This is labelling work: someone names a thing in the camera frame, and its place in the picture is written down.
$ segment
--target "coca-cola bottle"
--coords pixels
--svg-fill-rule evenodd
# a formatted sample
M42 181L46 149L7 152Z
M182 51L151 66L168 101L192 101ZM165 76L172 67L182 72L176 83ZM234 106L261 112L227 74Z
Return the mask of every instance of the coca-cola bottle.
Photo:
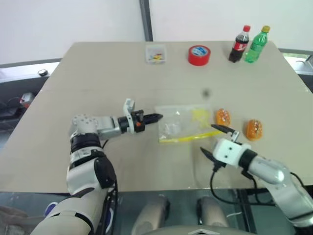
M229 55L229 61L234 62L234 63L237 61L240 61L245 51L245 48L249 42L249 34L248 34L249 31L250 31L250 26L245 25L241 34L239 34L236 37L236 41L233 45L233 49L231 50L231 53Z

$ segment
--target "red tape roll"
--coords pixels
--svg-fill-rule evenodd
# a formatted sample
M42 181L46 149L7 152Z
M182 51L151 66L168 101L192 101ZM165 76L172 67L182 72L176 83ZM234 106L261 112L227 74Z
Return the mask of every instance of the red tape roll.
M190 47L188 50L188 61L195 66L206 65L209 62L211 51L201 45Z

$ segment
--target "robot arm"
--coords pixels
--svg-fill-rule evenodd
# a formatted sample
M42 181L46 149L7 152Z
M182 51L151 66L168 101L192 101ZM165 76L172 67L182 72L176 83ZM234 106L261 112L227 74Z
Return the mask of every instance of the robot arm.
M32 235L94 234L101 219L104 199L116 175L106 157L101 140L125 132L145 130L145 124L157 122L162 115L143 115L134 111L134 102L127 99L124 116L89 117L77 115L70 129L70 164L67 169L67 188L71 196L61 201L34 229Z
M238 132L213 125L223 131L231 132L231 140L220 139L213 157L216 161L242 167L244 172L260 179L271 193L276 205L295 227L308 227L313 224L313 199L303 187L296 185L288 168L280 162L268 160L251 150L248 144L237 143Z

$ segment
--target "beige table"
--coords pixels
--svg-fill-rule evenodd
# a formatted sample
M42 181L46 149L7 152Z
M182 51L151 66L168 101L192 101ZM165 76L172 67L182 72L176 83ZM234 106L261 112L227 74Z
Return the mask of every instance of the beige table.
M207 66L186 60L195 42L165 43L163 65L145 63L146 43L77 43L65 55L0 152L0 191L66 192L68 129L78 113L122 115L125 98L137 109L207 104L231 112L232 127L257 118L264 137L252 142L261 155L284 162L313 184L313 96L269 42L255 64L227 60L232 42L202 42ZM209 99L203 90L210 90ZM121 191L207 188L212 163L199 150L211 140L159 144L157 125L112 139L106 154ZM249 142L244 135L239 141ZM240 170L222 169L214 187L249 188Z

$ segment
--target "green bottle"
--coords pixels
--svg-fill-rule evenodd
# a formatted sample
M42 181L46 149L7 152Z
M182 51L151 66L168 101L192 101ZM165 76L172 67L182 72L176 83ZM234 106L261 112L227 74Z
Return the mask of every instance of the green bottle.
M270 27L268 25L265 25L263 26L261 33L255 36L250 46L249 51L246 53L245 61L247 61L248 63L253 63L259 59L263 48L268 42L269 30L270 30Z

